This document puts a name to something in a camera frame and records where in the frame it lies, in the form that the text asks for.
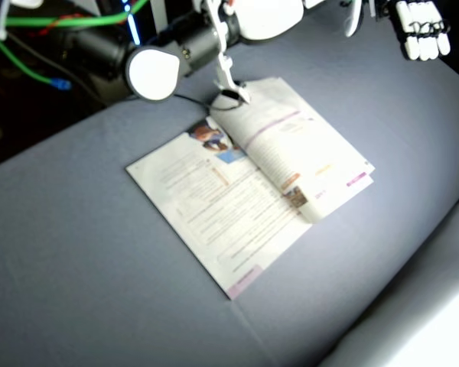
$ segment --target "green cable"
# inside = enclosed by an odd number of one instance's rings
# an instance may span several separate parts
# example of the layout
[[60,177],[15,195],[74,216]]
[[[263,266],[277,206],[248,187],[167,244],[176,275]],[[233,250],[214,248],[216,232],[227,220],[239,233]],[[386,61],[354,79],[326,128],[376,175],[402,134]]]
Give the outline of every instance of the green cable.
[[9,49],[7,46],[3,44],[3,42],[0,41],[0,51],[4,53],[8,59],[14,63],[16,67],[18,67],[20,70],[22,70],[24,73],[29,75],[31,78],[36,79],[38,82],[46,83],[46,84],[51,84],[51,79],[47,78],[45,76],[39,75],[38,73],[35,73],[28,67],[22,63]]
[[56,22],[55,27],[99,27],[103,25],[117,24],[125,21],[129,14],[137,13],[150,0],[139,0],[131,7],[131,11],[125,11],[114,15],[104,15],[102,17],[91,18],[74,18],[61,19],[58,18],[7,18],[6,25],[8,27],[47,27]]

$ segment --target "dark background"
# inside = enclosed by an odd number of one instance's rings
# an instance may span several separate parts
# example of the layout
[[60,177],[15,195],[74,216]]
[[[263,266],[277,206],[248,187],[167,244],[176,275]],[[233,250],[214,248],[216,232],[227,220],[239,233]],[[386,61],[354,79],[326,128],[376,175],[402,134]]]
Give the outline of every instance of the dark background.
[[[191,0],[165,1],[169,21],[187,13],[192,8]],[[120,0],[99,0],[98,4],[104,14],[122,10]],[[438,7],[443,16],[451,23],[449,38],[452,51],[442,60],[459,73],[459,0],[440,0]],[[38,12],[34,15],[51,16],[75,12],[72,5],[59,7],[56,0],[46,0],[40,10],[43,14]],[[24,14],[21,9],[11,8],[11,15]],[[155,34],[149,4],[137,16],[143,19],[143,22],[138,22],[138,29],[142,39],[147,40]],[[20,32],[27,32],[27,30],[22,28]],[[41,39],[27,39],[27,41],[32,41],[41,48]],[[34,59],[27,52],[15,47],[14,44],[8,42],[7,45],[31,69],[45,76],[61,76],[56,70]],[[99,83],[92,83],[88,73],[81,71],[76,71],[76,73],[94,89],[99,88]],[[103,96],[107,96],[107,99],[113,102],[129,94],[122,80],[101,83],[100,89]],[[0,162],[102,108],[101,104],[85,94],[81,88],[75,86],[71,92],[61,92],[30,79],[17,70],[0,52]]]

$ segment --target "blue connector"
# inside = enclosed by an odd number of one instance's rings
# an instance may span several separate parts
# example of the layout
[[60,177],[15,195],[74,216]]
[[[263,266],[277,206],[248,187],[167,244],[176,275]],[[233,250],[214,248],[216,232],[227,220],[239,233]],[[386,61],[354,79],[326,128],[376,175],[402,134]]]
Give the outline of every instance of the blue connector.
[[51,78],[51,85],[59,90],[70,90],[71,82],[61,78]]

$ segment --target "open book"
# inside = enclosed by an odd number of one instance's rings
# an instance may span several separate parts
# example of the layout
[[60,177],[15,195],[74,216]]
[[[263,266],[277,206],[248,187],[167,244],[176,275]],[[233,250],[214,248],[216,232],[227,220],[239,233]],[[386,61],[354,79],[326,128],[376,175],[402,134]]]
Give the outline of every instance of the open book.
[[374,170],[284,80],[246,88],[249,105],[219,96],[211,116],[127,167],[230,299]]

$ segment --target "gray tabletop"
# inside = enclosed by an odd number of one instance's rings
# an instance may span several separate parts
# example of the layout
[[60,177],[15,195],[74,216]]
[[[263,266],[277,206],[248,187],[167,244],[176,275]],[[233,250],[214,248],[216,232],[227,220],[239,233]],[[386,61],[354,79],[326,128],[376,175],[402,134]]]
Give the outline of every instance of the gray tabletop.
[[[388,21],[343,35],[336,2],[231,50],[282,76],[376,166],[375,183],[236,301],[124,171],[204,116],[122,102],[0,166],[0,366],[314,363],[459,197],[459,76],[403,60]],[[208,66],[181,93],[216,94]]]

